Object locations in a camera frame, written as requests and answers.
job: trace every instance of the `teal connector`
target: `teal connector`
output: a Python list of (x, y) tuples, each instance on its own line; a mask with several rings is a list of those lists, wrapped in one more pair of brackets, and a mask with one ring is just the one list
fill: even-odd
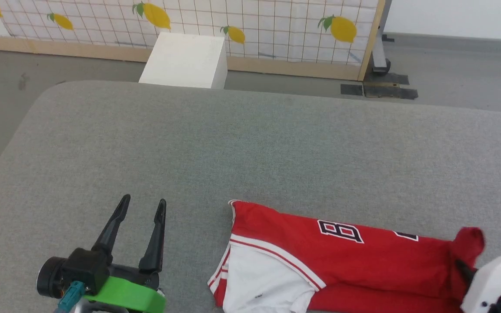
[(57, 309), (53, 313), (69, 313), (75, 307), (76, 303), (80, 301), (85, 293), (84, 283), (74, 281), (67, 289), (61, 301), (57, 305)]

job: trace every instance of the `gray tabletop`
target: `gray tabletop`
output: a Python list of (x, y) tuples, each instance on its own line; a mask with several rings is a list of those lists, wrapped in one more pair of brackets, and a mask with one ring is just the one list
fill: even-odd
[(168, 202), (169, 312), (214, 310), (206, 281), (228, 200), (453, 238), (481, 226), (501, 254), (501, 113), (101, 81), (52, 87), (0, 157), (0, 312), (51, 312), (50, 256), (89, 248), (132, 195), (114, 261), (135, 266)]

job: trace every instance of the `red fabric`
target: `red fabric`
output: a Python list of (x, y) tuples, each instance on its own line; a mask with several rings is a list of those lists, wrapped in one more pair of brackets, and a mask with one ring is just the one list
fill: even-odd
[[(312, 297), (311, 310), (459, 313), (467, 287), (454, 262), (460, 258), (473, 266), (484, 248), (479, 228), (462, 228), (453, 241), (411, 238), (392, 230), (283, 214), (260, 204), (236, 201), (233, 206), (233, 234), (275, 244), (326, 283)], [(224, 282), (216, 291), (219, 305)]]

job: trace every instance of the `lemon patterned fabric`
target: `lemon patterned fabric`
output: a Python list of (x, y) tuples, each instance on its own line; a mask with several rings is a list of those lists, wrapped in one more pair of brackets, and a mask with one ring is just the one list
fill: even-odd
[(0, 0), (10, 34), (151, 49), (160, 32), (220, 36), (229, 56), (360, 66), (378, 0)]

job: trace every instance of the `wooden frame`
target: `wooden frame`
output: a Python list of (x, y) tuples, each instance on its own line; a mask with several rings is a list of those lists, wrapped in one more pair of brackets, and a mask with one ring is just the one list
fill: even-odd
[[(328, 79), (363, 81), (372, 48), (374, 47), (378, 25), (384, 11), (385, 0), (379, 0), (364, 59), (360, 67), (342, 64), (287, 62), (281, 60), (228, 57), (227, 67), (232, 71), (294, 75), (298, 77), (320, 77)], [(144, 48), (100, 46), (97, 44), (70, 43), (58, 41), (28, 40), (14, 37), (0, 37), (0, 50), (46, 55), (92, 57), (96, 59), (147, 62), (151, 50)]]

